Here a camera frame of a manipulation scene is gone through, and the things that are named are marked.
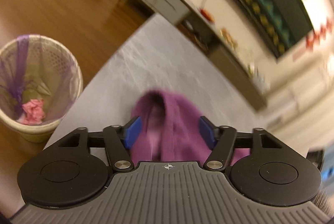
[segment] wall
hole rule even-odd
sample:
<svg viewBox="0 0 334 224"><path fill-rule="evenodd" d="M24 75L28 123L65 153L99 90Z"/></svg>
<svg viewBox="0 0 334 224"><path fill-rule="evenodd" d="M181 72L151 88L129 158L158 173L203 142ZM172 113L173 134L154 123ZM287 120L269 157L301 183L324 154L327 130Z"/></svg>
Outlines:
<svg viewBox="0 0 334 224"><path fill-rule="evenodd" d="M334 141L334 89L313 108L278 129L268 129L288 146L306 156L310 148L324 147Z"/></svg>
<svg viewBox="0 0 334 224"><path fill-rule="evenodd" d="M191 1L199 6L202 0ZM325 22L327 16L334 16L329 0L308 0L306 5L315 28ZM306 64L318 60L322 55L321 53L328 52L334 41L333 37L329 38L321 44L319 50L315 53L307 53L298 61L293 62L292 54L303 46L302 43L277 63L264 45L258 32L232 0L207 0L205 7L215 17L217 28L226 27L238 42L242 59L246 62L254 60L260 73L265 75L266 80L271 82L272 87L280 86L295 73L302 70Z"/></svg>

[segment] purple cloth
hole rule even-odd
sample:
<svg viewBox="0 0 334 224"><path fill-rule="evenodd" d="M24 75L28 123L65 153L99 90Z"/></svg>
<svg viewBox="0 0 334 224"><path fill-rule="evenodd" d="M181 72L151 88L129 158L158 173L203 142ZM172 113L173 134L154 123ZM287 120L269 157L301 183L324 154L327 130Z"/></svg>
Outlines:
<svg viewBox="0 0 334 224"><path fill-rule="evenodd" d="M132 116L142 119L142 130L131 148L134 165L139 161L199 161L203 165L211 153L198 130L202 114L180 94L149 91L139 99ZM238 152L237 158L233 155L232 162L248 155L246 150Z"/></svg>

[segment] orange object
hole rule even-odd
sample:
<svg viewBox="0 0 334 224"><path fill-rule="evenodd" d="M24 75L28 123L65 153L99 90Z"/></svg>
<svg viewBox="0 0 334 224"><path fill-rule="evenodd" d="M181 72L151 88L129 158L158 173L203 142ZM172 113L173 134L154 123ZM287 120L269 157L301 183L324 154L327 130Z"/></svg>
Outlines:
<svg viewBox="0 0 334 224"><path fill-rule="evenodd" d="M320 37L325 40L326 39L327 28L326 25L321 24L320 26Z"/></svg>
<svg viewBox="0 0 334 224"><path fill-rule="evenodd" d="M306 36L306 48L313 50L314 41L309 35Z"/></svg>
<svg viewBox="0 0 334 224"><path fill-rule="evenodd" d="M238 43L231 37L230 33L225 28L220 29L220 34L232 49L235 50L238 47Z"/></svg>
<svg viewBox="0 0 334 224"><path fill-rule="evenodd" d="M202 16L207 19L208 22L214 23L214 17L206 9L200 8L199 11L201 12Z"/></svg>
<svg viewBox="0 0 334 224"><path fill-rule="evenodd" d="M313 44L314 43L320 43L320 33L317 31L313 31Z"/></svg>

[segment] trash bin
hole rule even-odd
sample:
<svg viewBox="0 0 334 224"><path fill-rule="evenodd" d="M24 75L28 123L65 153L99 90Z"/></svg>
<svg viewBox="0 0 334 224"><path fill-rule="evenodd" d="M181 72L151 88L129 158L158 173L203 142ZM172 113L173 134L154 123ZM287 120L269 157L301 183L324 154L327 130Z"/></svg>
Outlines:
<svg viewBox="0 0 334 224"><path fill-rule="evenodd" d="M30 142L46 141L83 89L82 73L72 53L41 35L23 35L0 50L0 119ZM43 99L39 125L23 125L22 104Z"/></svg>

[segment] metal pivot screw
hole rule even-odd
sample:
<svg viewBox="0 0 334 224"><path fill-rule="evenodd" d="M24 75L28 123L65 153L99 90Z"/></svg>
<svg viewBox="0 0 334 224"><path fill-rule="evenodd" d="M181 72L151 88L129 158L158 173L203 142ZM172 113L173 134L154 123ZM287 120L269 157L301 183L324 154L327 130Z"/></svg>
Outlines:
<svg viewBox="0 0 334 224"><path fill-rule="evenodd" d="M131 163L129 161L121 160L121 161L117 161L115 163L115 167L117 167L119 169L125 169L125 168L128 168L130 166L131 166Z"/></svg>
<svg viewBox="0 0 334 224"><path fill-rule="evenodd" d="M210 161L206 163L206 166L211 169L219 169L223 167L223 164L219 161Z"/></svg>

